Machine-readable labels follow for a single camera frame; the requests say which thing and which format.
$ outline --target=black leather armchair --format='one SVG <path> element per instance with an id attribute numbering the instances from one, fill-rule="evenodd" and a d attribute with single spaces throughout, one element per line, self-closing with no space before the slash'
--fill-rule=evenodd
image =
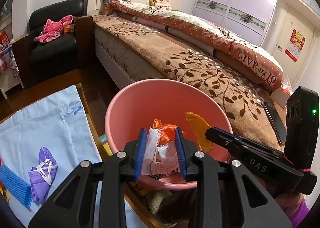
<path id="1" fill-rule="evenodd" d="M 47 19 L 59 21 L 67 15 L 75 17 L 75 32 L 61 33 L 59 38 L 47 43 L 34 41 Z M 25 87 L 90 64 L 94 57 L 92 17 L 83 15 L 84 0 L 59 2 L 32 13 L 30 33 L 12 45 Z"/>

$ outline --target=wardrobe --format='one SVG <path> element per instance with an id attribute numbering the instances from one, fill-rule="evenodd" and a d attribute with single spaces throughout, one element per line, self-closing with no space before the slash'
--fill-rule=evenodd
<path id="1" fill-rule="evenodd" d="M 192 14 L 261 46 L 277 0 L 196 0 Z"/>

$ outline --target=red calendar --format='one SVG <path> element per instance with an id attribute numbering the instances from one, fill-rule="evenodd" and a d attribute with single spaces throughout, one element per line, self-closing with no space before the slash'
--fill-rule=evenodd
<path id="1" fill-rule="evenodd" d="M 305 41 L 306 39 L 302 36 L 302 34 L 294 29 L 289 40 L 289 44 L 285 50 L 285 53 L 294 62 L 297 62 Z"/>
<path id="2" fill-rule="evenodd" d="M 5 31 L 3 31 L 0 35 L 0 44 L 3 46 L 8 46 L 10 42 L 10 39 L 7 36 L 7 33 L 5 33 Z"/>

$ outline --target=white plastic bag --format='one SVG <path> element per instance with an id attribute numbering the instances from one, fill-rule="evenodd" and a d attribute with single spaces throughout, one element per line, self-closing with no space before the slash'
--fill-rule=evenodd
<path id="1" fill-rule="evenodd" d="M 157 147 L 156 174 L 167 174 L 176 170 L 180 172 L 175 143 Z"/>
<path id="2" fill-rule="evenodd" d="M 161 131 L 149 129 L 146 141 L 146 152 L 144 153 L 141 175 L 154 175 L 156 172 L 156 149 L 160 141 Z"/>
<path id="3" fill-rule="evenodd" d="M 160 130 L 149 129 L 141 175 L 168 174 L 172 171 L 180 171 L 175 143 L 170 142 L 158 146 L 160 136 Z"/>
<path id="4" fill-rule="evenodd" d="M 287 91 L 288 91 L 289 94 L 291 94 L 291 95 L 293 94 L 292 88 L 291 88 L 291 83 L 290 83 L 290 80 L 289 80 L 288 75 L 287 75 L 287 77 L 284 79 L 284 82 L 283 82 L 283 84 L 281 85 L 281 87 L 282 87 L 283 90 L 286 90 L 286 89 L 287 89 Z"/>

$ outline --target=blue gripper pad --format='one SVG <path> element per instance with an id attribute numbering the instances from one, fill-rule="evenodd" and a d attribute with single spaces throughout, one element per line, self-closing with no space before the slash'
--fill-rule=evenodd
<path id="1" fill-rule="evenodd" d="M 140 130 L 137 142 L 139 142 L 139 147 L 134 163 L 134 178 L 136 181 L 141 176 L 144 153 L 146 152 L 147 131 L 145 129 Z"/>
<path id="2" fill-rule="evenodd" d="M 25 208 L 31 206 L 30 185 L 12 172 L 6 165 L 0 167 L 0 181 Z"/>
<path id="3" fill-rule="evenodd" d="M 178 162 L 180 167 L 180 174 L 182 175 L 183 180 L 187 178 L 187 159 L 184 153 L 179 128 L 175 129 L 174 133 L 174 143 L 176 144 Z"/>

